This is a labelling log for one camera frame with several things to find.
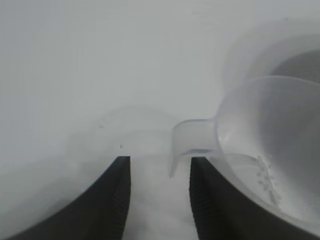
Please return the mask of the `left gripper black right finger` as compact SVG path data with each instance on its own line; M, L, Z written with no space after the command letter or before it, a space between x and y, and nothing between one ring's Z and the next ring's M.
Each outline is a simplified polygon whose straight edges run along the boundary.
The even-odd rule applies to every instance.
M189 197L201 240L317 240L250 200L205 157L191 160Z

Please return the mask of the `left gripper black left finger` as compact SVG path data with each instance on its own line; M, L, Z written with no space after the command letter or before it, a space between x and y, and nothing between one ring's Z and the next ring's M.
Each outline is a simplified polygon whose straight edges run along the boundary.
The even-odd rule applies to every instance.
M118 156L79 197L13 240L121 240L131 198L131 158Z

